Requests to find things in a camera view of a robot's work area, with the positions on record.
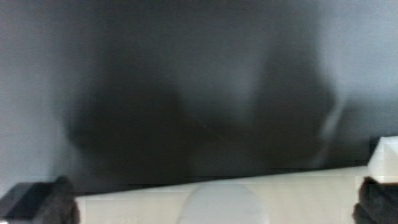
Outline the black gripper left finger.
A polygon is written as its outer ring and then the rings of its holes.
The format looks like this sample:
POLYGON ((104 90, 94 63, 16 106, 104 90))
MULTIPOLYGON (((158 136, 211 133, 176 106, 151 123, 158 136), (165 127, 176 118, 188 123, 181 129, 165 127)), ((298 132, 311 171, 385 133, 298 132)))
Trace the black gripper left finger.
POLYGON ((21 182, 0 197, 0 224, 80 224, 69 178, 21 182))

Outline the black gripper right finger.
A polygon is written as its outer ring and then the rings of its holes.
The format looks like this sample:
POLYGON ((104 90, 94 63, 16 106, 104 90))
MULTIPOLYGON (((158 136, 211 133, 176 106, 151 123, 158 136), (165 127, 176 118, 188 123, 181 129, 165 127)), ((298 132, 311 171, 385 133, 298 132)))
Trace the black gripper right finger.
POLYGON ((398 184, 364 178, 351 218, 355 224, 398 224, 398 184))

